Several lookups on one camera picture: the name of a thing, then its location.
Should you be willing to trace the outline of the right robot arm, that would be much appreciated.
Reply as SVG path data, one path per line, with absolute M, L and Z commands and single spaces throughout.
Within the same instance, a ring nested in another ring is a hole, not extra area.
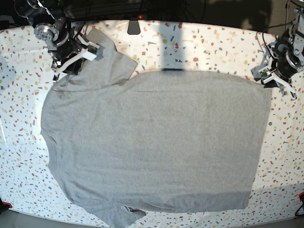
M 59 0 L 15 0 L 14 9 L 34 28 L 36 38 L 45 42 L 53 70 L 59 70 L 82 50 Z

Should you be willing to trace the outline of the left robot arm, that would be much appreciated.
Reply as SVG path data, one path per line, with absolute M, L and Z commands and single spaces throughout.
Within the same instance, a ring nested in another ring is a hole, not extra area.
M 282 36 L 275 42 L 267 43 L 265 34 L 269 29 L 284 27 Z M 282 94 L 290 92 L 297 99 L 292 85 L 292 76 L 304 71 L 304 2 L 288 0 L 285 4 L 285 23 L 264 29 L 256 38 L 263 51 L 262 63 L 251 70 L 254 80 L 264 88 L 280 89 Z

